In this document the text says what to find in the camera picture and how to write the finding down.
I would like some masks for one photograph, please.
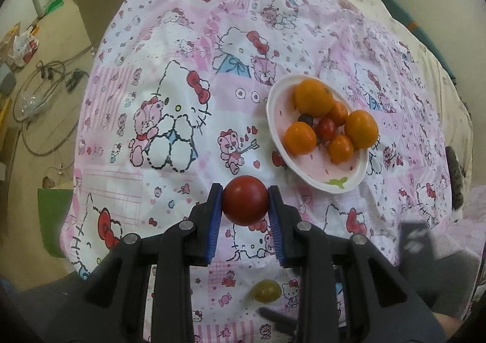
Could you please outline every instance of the plastic bag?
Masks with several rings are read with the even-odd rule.
[[[24,67],[32,59],[33,54],[39,48],[39,40],[25,31],[14,40],[14,61],[18,67]]]

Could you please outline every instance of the hello kitty print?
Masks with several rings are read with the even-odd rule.
[[[287,74],[320,78],[378,123],[365,179],[346,196],[305,185],[272,143],[265,105]],[[86,279],[125,234],[162,233],[212,183],[246,174],[278,185],[304,220],[366,235],[397,262],[401,221],[442,232],[451,215],[444,136],[421,76],[407,45],[346,0],[125,0],[84,96],[63,250]],[[196,342],[277,341],[246,300],[265,278],[282,289],[273,308],[296,317],[300,278],[280,268],[273,236],[268,217],[249,227],[223,217],[213,263],[191,270]]]

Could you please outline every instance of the plate of fruit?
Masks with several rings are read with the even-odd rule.
[[[363,180],[378,125],[329,85],[307,75],[277,81],[266,105],[272,140],[289,168],[314,188],[340,194]]]

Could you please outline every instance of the yellow-green fruit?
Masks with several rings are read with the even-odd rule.
[[[282,288],[275,280],[266,279],[257,283],[251,289],[250,296],[260,303],[267,304],[276,301],[282,296]]]

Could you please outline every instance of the oval plate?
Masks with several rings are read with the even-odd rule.
[[[296,122],[300,116],[293,102],[295,85],[306,78],[312,77],[299,74],[288,75],[272,86],[266,105],[270,135],[287,166],[307,184],[332,194],[348,192],[356,188],[365,177],[368,166],[367,149],[357,150],[348,162],[334,165],[322,145],[319,145],[310,154],[294,156],[288,154],[282,144],[281,139],[283,139],[287,128]],[[335,89],[327,86],[332,90],[335,100],[343,103],[350,113],[354,111]],[[344,127],[338,129],[339,133],[343,133],[343,131]]]

